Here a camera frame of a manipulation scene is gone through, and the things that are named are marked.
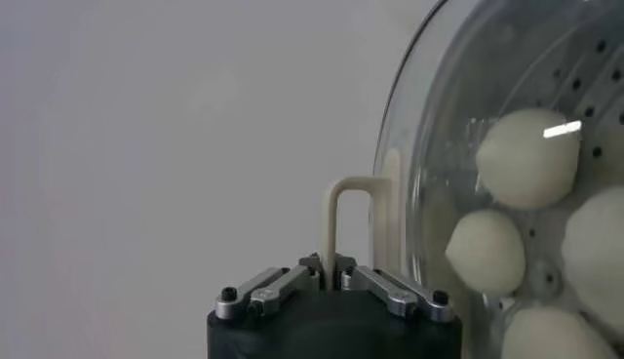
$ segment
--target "white background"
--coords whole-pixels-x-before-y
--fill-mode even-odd
[[[317,251],[323,190],[371,172],[431,3],[4,1],[0,358],[205,357],[219,289]]]

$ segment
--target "u-shaped handle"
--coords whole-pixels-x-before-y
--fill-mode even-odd
[[[328,291],[333,290],[338,198],[347,190],[362,190],[372,202],[372,265],[375,268],[403,271],[404,260],[400,242],[398,181],[390,177],[348,177],[336,182],[323,201],[323,250],[321,261]]]

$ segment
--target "peeled boiled egg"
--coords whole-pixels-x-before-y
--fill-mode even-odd
[[[541,108],[503,116],[477,152],[481,181],[500,203],[516,209],[554,204],[572,189],[580,122]]]
[[[617,359],[583,318],[552,307],[523,309],[505,332],[502,359]]]
[[[624,336],[624,186],[596,194],[572,214],[562,257],[579,299]]]
[[[512,292],[525,275],[525,251],[518,229],[492,210],[462,218],[450,237],[446,256],[468,287],[487,295]]]

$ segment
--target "silver metal bar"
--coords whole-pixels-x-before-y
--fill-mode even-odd
[[[418,305],[416,294],[394,285],[366,266],[358,265],[353,269],[349,290],[373,293],[386,303],[389,312],[403,318],[409,317]]]
[[[235,299],[228,300],[224,299],[222,296],[218,296],[216,298],[216,304],[214,305],[214,314],[219,319],[235,319],[247,310],[252,291],[256,288],[268,285],[280,278],[283,274],[284,272],[281,268],[268,268],[238,287],[235,293]]]
[[[259,315],[270,315],[280,310],[280,304],[295,290],[318,290],[319,280],[305,265],[298,265],[270,285],[252,292],[253,309]]]
[[[380,272],[380,275],[395,285],[414,292],[418,298],[418,309],[429,319],[435,322],[450,322],[455,313],[449,305],[449,296],[445,292],[432,291],[419,283],[402,275]]]

